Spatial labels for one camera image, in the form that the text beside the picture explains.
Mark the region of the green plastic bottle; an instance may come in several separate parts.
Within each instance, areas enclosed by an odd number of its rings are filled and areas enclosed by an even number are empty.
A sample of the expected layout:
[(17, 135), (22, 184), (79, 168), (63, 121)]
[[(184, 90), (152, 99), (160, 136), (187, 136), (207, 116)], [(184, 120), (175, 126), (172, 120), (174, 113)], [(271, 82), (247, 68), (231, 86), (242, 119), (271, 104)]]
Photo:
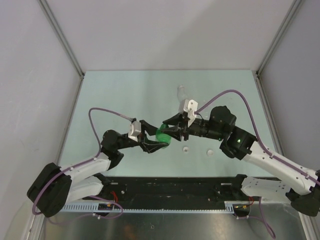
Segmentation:
[(160, 142), (160, 143), (165, 143), (167, 144), (166, 146), (162, 146), (161, 149), (165, 149), (167, 148), (172, 141), (172, 137), (169, 136), (168, 134), (165, 134), (162, 132), (163, 129), (167, 129), (169, 126), (167, 124), (161, 124), (161, 126), (156, 130), (155, 133), (155, 139), (156, 141)]

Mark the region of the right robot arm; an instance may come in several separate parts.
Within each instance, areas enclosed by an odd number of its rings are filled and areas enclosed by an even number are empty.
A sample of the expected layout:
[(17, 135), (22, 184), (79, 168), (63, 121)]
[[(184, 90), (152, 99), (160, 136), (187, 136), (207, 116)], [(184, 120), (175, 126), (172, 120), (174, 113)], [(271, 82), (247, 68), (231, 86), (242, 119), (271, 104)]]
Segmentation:
[(245, 197), (261, 197), (290, 204), (296, 211), (315, 217), (320, 211), (320, 173), (285, 158), (258, 141), (258, 138), (236, 126), (236, 116), (226, 106), (216, 106), (208, 120), (189, 117), (179, 112), (163, 121), (162, 132), (178, 141), (189, 136), (221, 142), (220, 150), (231, 159), (253, 164), (276, 177), (276, 180), (238, 175), (242, 181), (230, 188), (231, 196), (242, 201)]

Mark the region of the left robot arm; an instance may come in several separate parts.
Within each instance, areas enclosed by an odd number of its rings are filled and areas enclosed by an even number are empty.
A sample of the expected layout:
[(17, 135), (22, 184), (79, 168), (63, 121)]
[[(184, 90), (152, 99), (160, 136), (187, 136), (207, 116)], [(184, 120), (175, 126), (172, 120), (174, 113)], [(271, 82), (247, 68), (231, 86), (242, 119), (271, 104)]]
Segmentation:
[(148, 139), (147, 136), (156, 135), (157, 130), (144, 120), (134, 121), (128, 133), (107, 130), (97, 155), (88, 160), (65, 167), (47, 164), (27, 191), (27, 197), (33, 202), (32, 212), (50, 218), (68, 202), (89, 196), (107, 199), (111, 188), (96, 175), (115, 168), (124, 157), (120, 152), (122, 149), (140, 147), (145, 153), (151, 154), (168, 147), (167, 141)]

